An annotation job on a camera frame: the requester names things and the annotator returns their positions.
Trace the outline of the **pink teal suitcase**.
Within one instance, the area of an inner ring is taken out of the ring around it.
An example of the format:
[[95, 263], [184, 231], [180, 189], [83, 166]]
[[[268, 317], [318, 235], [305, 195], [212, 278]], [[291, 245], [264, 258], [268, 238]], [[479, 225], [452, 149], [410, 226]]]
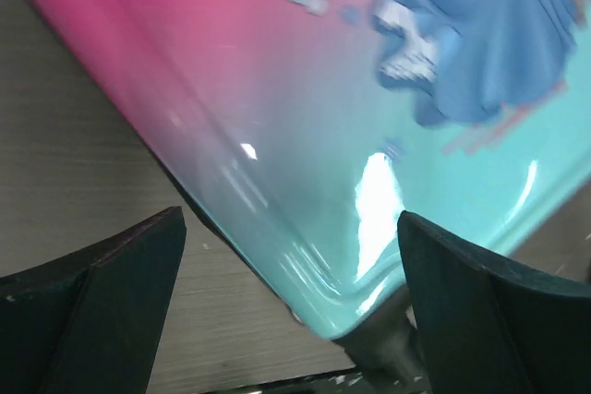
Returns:
[[590, 0], [31, 0], [217, 233], [423, 376], [398, 225], [509, 256], [590, 178]]

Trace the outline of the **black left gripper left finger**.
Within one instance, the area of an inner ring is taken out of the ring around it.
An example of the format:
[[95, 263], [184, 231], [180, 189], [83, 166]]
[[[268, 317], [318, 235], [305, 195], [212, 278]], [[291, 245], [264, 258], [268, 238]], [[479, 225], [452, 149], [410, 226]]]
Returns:
[[2, 392], [145, 392], [186, 237], [170, 207], [3, 277]]

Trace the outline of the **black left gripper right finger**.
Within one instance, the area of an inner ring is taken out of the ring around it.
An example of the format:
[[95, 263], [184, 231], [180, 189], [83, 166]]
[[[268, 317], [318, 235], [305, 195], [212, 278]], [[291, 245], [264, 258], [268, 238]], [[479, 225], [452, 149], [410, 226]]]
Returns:
[[590, 286], [403, 211], [398, 243], [435, 393], [587, 393]]

